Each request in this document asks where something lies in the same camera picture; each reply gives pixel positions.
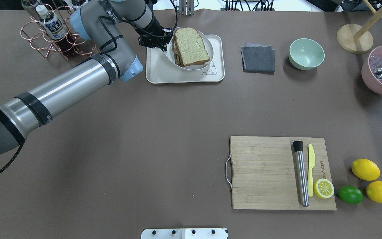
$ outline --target gray cloth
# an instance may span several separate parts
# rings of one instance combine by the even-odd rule
[[[241,47],[244,72],[275,72],[275,49],[248,43]]]

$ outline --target bamboo cutting board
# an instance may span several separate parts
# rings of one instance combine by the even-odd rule
[[[231,136],[232,207],[264,210],[336,210],[335,197],[309,197],[309,207],[299,204],[294,169],[293,141],[303,141],[307,176],[308,145],[315,151],[313,180],[331,180],[323,138]]]

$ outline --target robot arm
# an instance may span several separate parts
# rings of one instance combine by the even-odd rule
[[[140,45],[165,50],[171,39],[144,0],[99,0],[82,6],[70,22],[82,38],[92,39],[102,53],[1,104],[0,154],[22,145],[32,130],[48,124],[117,78],[127,81],[143,70],[117,29],[116,19],[133,24],[140,35]]]

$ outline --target green lime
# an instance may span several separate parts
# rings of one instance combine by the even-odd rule
[[[353,186],[344,186],[338,189],[337,196],[350,204],[358,204],[363,200],[362,192]]]

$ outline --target yellow lemon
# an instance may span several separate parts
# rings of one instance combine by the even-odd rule
[[[320,198],[330,198],[334,195],[334,186],[329,180],[319,179],[313,184],[313,192]]]
[[[382,203],[382,181],[375,181],[366,186],[366,195],[374,202]]]
[[[373,181],[379,177],[378,166],[369,159],[356,159],[351,164],[351,171],[362,180]]]

